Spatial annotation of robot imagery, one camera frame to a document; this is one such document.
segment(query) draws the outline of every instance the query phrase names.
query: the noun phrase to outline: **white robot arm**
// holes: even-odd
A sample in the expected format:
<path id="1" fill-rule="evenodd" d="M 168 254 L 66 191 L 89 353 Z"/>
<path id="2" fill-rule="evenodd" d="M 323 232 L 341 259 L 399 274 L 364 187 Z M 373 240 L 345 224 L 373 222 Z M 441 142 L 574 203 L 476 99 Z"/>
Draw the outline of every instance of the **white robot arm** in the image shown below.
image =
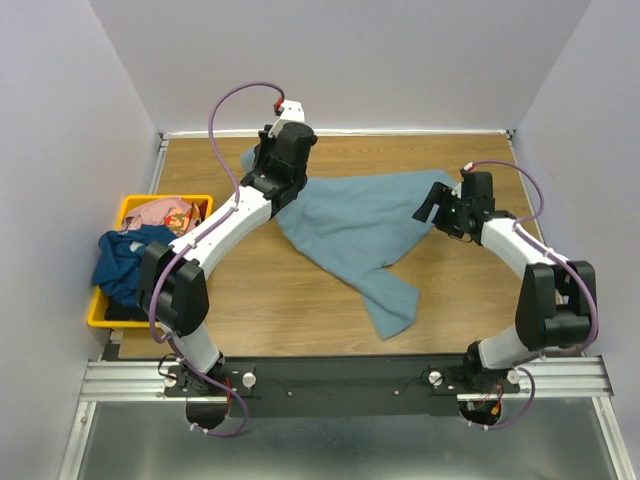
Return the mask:
<path id="1" fill-rule="evenodd" d="M 168 247 L 150 245 L 142 259 L 138 303 L 148 313 L 160 273 L 176 252 L 187 245 L 191 247 L 163 285 L 156 306 L 156 325 L 170 335 L 184 358 L 203 373 L 211 371 L 221 360 L 221 353 L 204 324 L 209 309 L 206 289 L 209 275 L 249 232 L 295 200 L 307 181 L 309 152 L 317 137 L 304 123 L 299 102 L 278 102 L 275 113 L 278 118 L 274 124 L 259 133 L 253 169 L 242 179 L 239 196 L 232 195 L 202 224 Z M 220 223 L 225 215 L 228 218 Z"/>
<path id="2" fill-rule="evenodd" d="M 491 173 L 465 167 L 461 174 L 461 184 L 453 189 L 434 184 L 413 218 L 426 222 L 432 209 L 439 206 L 431 220 L 436 228 L 458 239 L 468 235 L 522 279 L 515 325 L 472 343 L 465 354 L 466 385 L 475 390 L 492 384 L 497 375 L 541 351 L 587 342 L 594 312 L 586 297 L 595 299 L 595 272 L 587 262 L 549 254 L 550 250 L 526 233 L 509 212 L 496 211 Z M 577 275 L 570 275 L 568 268 Z"/>

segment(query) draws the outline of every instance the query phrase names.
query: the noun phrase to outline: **wooden surface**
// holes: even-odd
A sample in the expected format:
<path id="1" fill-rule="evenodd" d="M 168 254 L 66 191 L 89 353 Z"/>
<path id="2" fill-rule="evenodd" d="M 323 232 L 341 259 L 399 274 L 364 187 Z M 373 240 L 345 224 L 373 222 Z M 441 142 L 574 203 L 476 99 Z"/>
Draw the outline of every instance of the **wooden surface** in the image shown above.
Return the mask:
<path id="1" fill-rule="evenodd" d="M 219 141 L 236 178 L 251 138 Z M 321 137 L 308 173 L 319 177 L 369 175 L 442 168 L 459 179 L 472 160 L 513 161 L 500 135 L 424 137 Z M 494 174 L 497 207 L 529 212 L 518 175 Z M 232 193 L 206 139 L 171 140 L 158 193 L 211 194 L 220 206 Z M 206 324 L 226 355 L 326 355 L 460 352 L 476 339 L 513 324 L 519 280 L 475 244 L 433 230 L 391 271 L 420 289 L 416 323 L 381 341 L 357 291 L 299 254 L 275 221 L 245 238 L 209 278 Z M 165 346 L 146 330 L 124 333 L 122 358 L 159 356 Z"/>

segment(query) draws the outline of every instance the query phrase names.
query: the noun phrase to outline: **yellow plastic tray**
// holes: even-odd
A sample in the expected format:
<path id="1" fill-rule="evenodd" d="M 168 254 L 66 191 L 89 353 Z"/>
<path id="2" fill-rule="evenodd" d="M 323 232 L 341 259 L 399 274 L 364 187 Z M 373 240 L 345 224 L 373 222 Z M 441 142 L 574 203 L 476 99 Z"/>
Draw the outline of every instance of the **yellow plastic tray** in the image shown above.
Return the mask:
<path id="1" fill-rule="evenodd" d="M 207 203 L 207 211 L 205 217 L 211 215 L 213 211 L 213 197 L 210 195 L 129 195 L 125 197 L 120 206 L 120 213 L 114 226 L 114 230 L 120 228 L 122 219 L 136 207 L 143 205 L 151 200 L 165 197 L 181 197 L 187 203 L 195 203 L 202 205 L 205 200 Z M 98 328 L 149 328 L 149 322 L 135 322 L 133 320 L 105 320 L 104 312 L 107 309 L 109 300 L 102 291 L 95 287 L 93 290 L 93 296 L 91 298 L 91 305 L 89 306 L 89 313 L 87 315 L 87 323 L 92 327 Z"/>

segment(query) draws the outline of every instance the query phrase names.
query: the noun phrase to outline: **blue cloth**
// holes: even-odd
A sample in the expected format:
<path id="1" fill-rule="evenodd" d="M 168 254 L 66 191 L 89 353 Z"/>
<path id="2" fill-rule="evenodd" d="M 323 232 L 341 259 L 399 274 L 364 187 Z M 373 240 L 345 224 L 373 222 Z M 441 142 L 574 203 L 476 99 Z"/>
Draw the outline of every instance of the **blue cloth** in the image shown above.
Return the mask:
<path id="1" fill-rule="evenodd" d="M 242 155 L 245 171 L 253 160 L 253 149 Z M 418 289 L 384 267 L 402 258 L 433 227 L 431 221 L 411 216 L 434 182 L 455 184 L 441 170 L 309 177 L 298 199 L 276 215 L 282 233 L 300 253 L 362 294 L 382 339 L 416 319 Z"/>
<path id="2" fill-rule="evenodd" d="M 102 253 L 91 283 L 118 303 L 136 307 L 140 263 L 147 245 L 152 242 L 168 245 L 175 239 L 176 235 L 164 225 L 142 225 L 138 230 L 105 233 L 98 240 Z"/>

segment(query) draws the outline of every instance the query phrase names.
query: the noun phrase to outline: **purple cable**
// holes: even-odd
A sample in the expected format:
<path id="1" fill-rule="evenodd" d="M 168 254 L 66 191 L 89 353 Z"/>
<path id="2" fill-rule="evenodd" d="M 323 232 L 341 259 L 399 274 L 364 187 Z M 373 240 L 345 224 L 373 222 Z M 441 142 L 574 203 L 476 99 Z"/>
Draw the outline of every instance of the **purple cable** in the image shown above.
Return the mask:
<path id="1" fill-rule="evenodd" d="M 240 187 L 238 186 L 238 181 L 234 177 L 233 172 L 231 171 L 231 168 L 229 168 L 229 165 L 224 160 L 224 157 L 222 156 L 222 153 L 220 153 L 220 149 L 218 148 L 218 144 L 216 142 L 216 139 L 213 136 L 213 121 L 216 118 L 216 114 L 218 113 L 218 109 L 220 108 L 220 106 L 224 103 L 224 101 L 227 98 L 229 98 L 231 95 L 233 95 L 235 93 L 238 93 L 241 90 L 244 90 L 246 88 L 251 88 L 251 87 L 269 87 L 269 88 L 273 88 L 274 90 L 278 91 L 278 93 L 280 94 L 280 97 L 282 97 L 282 100 L 285 99 L 284 90 L 281 87 L 279 87 L 278 85 L 276 85 L 275 83 L 262 82 L 262 81 L 245 83 L 244 85 L 240 85 L 239 87 L 236 87 L 233 90 L 230 90 L 227 93 L 225 93 L 216 102 L 214 107 L 211 109 L 211 114 L 209 115 L 209 124 L 208 124 L 209 142 L 211 143 L 211 148 L 212 148 L 213 153 L 215 154 L 216 158 L 218 159 L 218 162 L 220 162 L 220 165 L 222 166 L 222 168 L 224 169 L 225 173 L 227 174 L 227 176 L 231 180 L 231 183 L 233 184 L 234 202 L 236 204 L 238 204 L 240 202 Z M 195 238 L 196 243 L 198 243 L 200 240 L 202 240 L 203 237 L 209 235 L 214 229 L 218 228 L 224 221 L 226 221 L 231 216 L 231 214 L 233 212 L 234 212 L 234 210 L 230 209 L 217 222 L 215 222 L 213 225 L 211 225 L 209 228 L 207 228 L 205 231 L 203 231 L 200 235 L 198 235 Z M 158 281 L 156 282 L 156 286 L 153 289 L 153 293 L 151 295 L 151 304 L 149 305 L 149 328 L 151 330 L 151 337 L 153 338 L 153 340 L 156 343 L 164 343 L 169 339 L 169 334 L 168 333 L 165 333 L 164 335 L 160 336 L 156 332 L 156 309 L 157 309 L 157 306 L 158 306 L 158 298 L 160 297 L 160 292 L 162 291 L 162 287 L 164 285 L 164 282 L 167 280 L 167 277 L 171 273 L 171 270 L 173 269 L 173 267 L 176 266 L 176 264 L 187 254 L 187 252 L 189 250 L 191 250 L 191 246 L 187 245 L 180 252 L 178 252 L 175 257 L 173 257 L 171 259 L 171 261 L 167 264 L 165 269 L 162 271 L 162 273 L 158 277 Z"/>
<path id="2" fill-rule="evenodd" d="M 584 341 L 582 345 L 579 345 L 576 348 L 569 348 L 566 350 L 544 352 L 544 353 L 545 355 L 578 354 L 582 352 L 584 349 L 586 349 L 589 345 L 591 345 L 596 340 L 596 338 L 598 337 L 598 332 L 600 330 L 600 324 L 598 321 L 598 309 L 596 307 L 596 302 L 593 298 L 593 295 L 591 295 L 591 292 L 589 291 L 589 288 L 587 287 L 586 283 L 584 283 L 584 280 L 580 278 L 580 276 L 576 273 L 576 271 L 573 268 L 571 268 L 567 264 L 567 262 L 565 262 L 560 257 L 558 257 L 551 249 L 545 247 L 540 242 L 538 242 L 535 238 L 531 237 L 527 233 L 527 231 L 522 227 L 522 222 L 526 222 L 528 220 L 535 220 L 542 214 L 542 211 L 544 210 L 544 195 L 542 194 L 542 189 L 540 188 L 540 185 L 538 184 L 538 182 L 536 182 L 536 180 L 528 172 L 526 172 L 524 169 L 520 168 L 519 166 L 513 163 L 504 162 L 501 160 L 483 160 L 480 162 L 472 162 L 470 169 L 474 169 L 478 165 L 488 165 L 488 164 L 506 165 L 508 167 L 515 168 L 520 173 L 522 173 L 525 177 L 527 177 L 527 179 L 531 182 L 533 187 L 536 189 L 536 193 L 538 194 L 538 198 L 540 199 L 540 206 L 538 207 L 538 210 L 531 216 L 516 219 L 514 224 L 514 230 L 516 234 L 520 238 L 522 238 L 527 244 L 535 248 L 542 255 L 549 257 L 551 260 L 553 260 L 555 263 L 560 265 L 562 268 L 564 268 L 564 270 L 569 274 L 569 276 L 576 282 L 576 284 L 578 285 L 578 288 L 580 288 L 580 291 L 582 292 L 585 299 L 587 300 L 587 304 L 589 305 L 589 311 L 591 313 L 591 329 L 589 330 L 589 335 L 587 336 L 587 339 Z"/>
<path id="3" fill-rule="evenodd" d="M 525 403 L 524 407 L 522 407 L 522 410 L 520 410 L 516 415 L 511 417 L 509 420 L 503 423 L 498 423 L 496 425 L 480 425 L 479 423 L 474 423 L 474 422 L 469 422 L 469 425 L 474 425 L 482 430 L 502 430 L 503 428 L 510 427 L 511 425 L 513 425 L 514 423 L 516 423 L 518 420 L 520 420 L 522 417 L 525 416 L 525 414 L 531 408 L 531 405 L 533 405 L 533 399 L 536 397 L 536 382 L 533 379 L 533 375 L 531 375 L 531 372 L 526 368 L 517 367 L 517 370 L 521 370 L 522 372 L 524 372 L 525 375 L 529 377 L 529 382 L 531 382 L 531 394 L 529 395 L 529 399 L 527 400 L 527 403 Z"/>
<path id="4" fill-rule="evenodd" d="M 214 121 L 214 119 L 216 117 L 216 113 L 218 112 L 218 109 L 220 108 L 220 105 L 222 105 L 222 103 L 224 103 L 224 101 L 227 98 L 229 98 L 234 93 L 237 93 L 237 92 L 239 92 L 241 90 L 244 90 L 244 89 L 250 88 L 250 87 L 270 87 L 270 88 L 273 88 L 274 90 L 277 90 L 278 93 L 280 93 L 280 97 L 281 97 L 282 100 L 285 99 L 284 90 L 282 90 L 281 87 L 279 87 L 278 85 L 276 85 L 274 83 L 271 83 L 271 82 L 245 83 L 244 85 L 240 85 L 239 87 L 236 87 L 233 90 L 230 90 L 229 92 L 224 94 L 220 98 L 220 100 L 218 100 L 217 103 L 214 105 L 213 109 L 211 110 L 211 114 L 209 115 L 209 125 L 208 125 L 208 127 L 209 127 L 209 142 L 211 143 L 211 148 L 213 149 L 213 153 L 218 158 L 218 161 L 220 162 L 220 165 L 222 166 L 222 168 L 224 169 L 225 173 L 227 174 L 227 176 L 231 180 L 231 183 L 233 184 L 234 202 L 236 204 L 238 204 L 240 202 L 240 187 L 238 185 L 237 180 L 235 179 L 235 177 L 233 175 L 233 172 L 231 171 L 231 168 L 229 167 L 227 162 L 224 160 L 224 158 L 222 156 L 222 153 L 220 153 L 220 149 L 218 148 L 218 144 L 216 143 L 215 137 L 213 136 L 213 121 Z M 222 225 L 222 223 L 225 222 L 233 214 L 234 211 L 235 211 L 235 209 L 233 209 L 233 208 L 229 209 L 215 223 L 210 225 L 201 234 L 196 236 L 195 243 L 198 243 L 204 237 L 209 235 L 213 230 L 215 230 L 220 225 Z M 246 426 L 247 422 L 249 421 L 249 408 L 247 407 L 247 404 L 245 403 L 245 401 L 242 399 L 242 397 L 237 392 L 233 391 L 231 388 L 229 388 L 225 384 L 220 383 L 220 382 L 218 382 L 218 381 L 216 381 L 216 380 L 214 380 L 212 378 L 209 378 L 206 374 L 204 374 L 203 372 L 200 372 L 195 367 L 195 365 L 193 365 L 186 358 L 184 358 L 184 355 L 182 355 L 182 352 L 180 351 L 178 346 L 171 339 L 171 335 L 169 333 L 165 333 L 164 335 L 160 336 L 156 332 L 156 310 L 157 310 L 157 306 L 158 306 L 158 298 L 160 297 L 160 292 L 162 291 L 162 287 L 164 286 L 164 282 L 167 280 L 167 277 L 169 276 L 169 274 L 171 273 L 173 268 L 187 254 L 187 252 L 189 250 L 191 250 L 191 245 L 186 245 L 180 252 L 176 253 L 176 255 L 169 261 L 167 266 L 164 268 L 162 273 L 160 273 L 160 276 L 158 277 L 158 281 L 156 282 L 156 285 L 155 285 L 155 287 L 153 289 L 153 293 L 151 295 L 151 303 L 149 305 L 149 329 L 151 331 L 151 337 L 156 341 L 156 343 L 164 343 L 167 340 L 169 341 L 169 345 L 173 349 L 173 351 L 176 354 L 176 356 L 178 358 L 182 359 L 182 364 L 185 365 L 189 370 L 191 370 L 194 374 L 196 374 L 202 380 L 208 382 L 209 384 L 215 386 L 216 388 L 219 388 L 219 389 L 229 393 L 230 395 L 232 395 L 234 398 L 236 398 L 240 402 L 240 405 L 242 406 L 242 410 L 244 411 L 244 419 L 242 421 L 242 424 L 236 430 L 234 430 L 233 432 L 230 432 L 230 433 L 216 433 L 216 432 L 210 431 L 210 430 L 206 430 L 206 432 L 205 432 L 204 428 L 194 424 L 194 428 L 196 428 L 197 430 L 200 430 L 202 432 L 205 432 L 207 435 L 214 436 L 214 437 L 231 437 L 231 436 L 239 434 L 244 429 L 244 427 Z"/>

